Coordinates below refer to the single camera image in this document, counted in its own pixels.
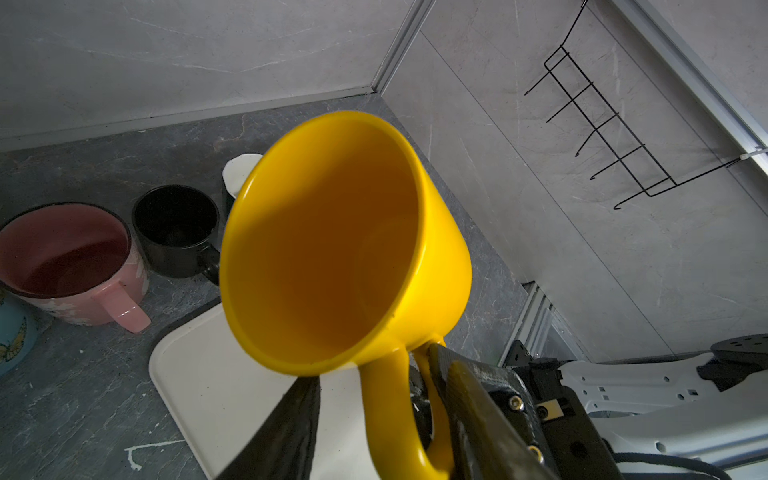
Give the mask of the blue mug yellow inside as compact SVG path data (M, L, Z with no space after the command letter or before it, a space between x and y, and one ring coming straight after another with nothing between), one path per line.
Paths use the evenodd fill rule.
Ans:
M40 312L1 290L1 375L21 363L39 336Z

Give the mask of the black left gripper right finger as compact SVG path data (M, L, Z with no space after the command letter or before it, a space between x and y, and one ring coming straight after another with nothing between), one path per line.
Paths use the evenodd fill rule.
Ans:
M533 404L514 371L432 344L429 372L447 414L462 479L556 479L557 468Z

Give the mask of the pink patterned mug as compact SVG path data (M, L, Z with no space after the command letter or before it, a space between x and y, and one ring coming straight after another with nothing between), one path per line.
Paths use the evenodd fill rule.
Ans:
M1 226L1 286L80 326L116 323L131 333L151 320L140 306L147 268L127 223L89 203L27 210Z

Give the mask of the black mug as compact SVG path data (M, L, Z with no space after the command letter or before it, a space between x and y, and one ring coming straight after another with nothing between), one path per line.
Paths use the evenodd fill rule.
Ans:
M202 275L219 284L219 211L207 194L185 185L154 188L136 201L132 221L152 270L170 278Z

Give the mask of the dark green mug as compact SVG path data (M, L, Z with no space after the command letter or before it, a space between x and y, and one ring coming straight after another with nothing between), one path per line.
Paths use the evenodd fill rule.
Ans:
M231 212L241 188L261 158L261 154L244 153L225 164L222 170L222 189L226 215Z

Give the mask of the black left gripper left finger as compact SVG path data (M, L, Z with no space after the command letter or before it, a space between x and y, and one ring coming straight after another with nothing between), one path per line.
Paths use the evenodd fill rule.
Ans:
M300 377L220 479L308 479L321 407L317 377Z

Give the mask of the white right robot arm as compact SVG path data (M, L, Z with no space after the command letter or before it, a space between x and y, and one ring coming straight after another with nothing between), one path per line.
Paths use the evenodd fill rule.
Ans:
M615 453L688 458L735 479L767 476L767 336L672 361L552 360Z

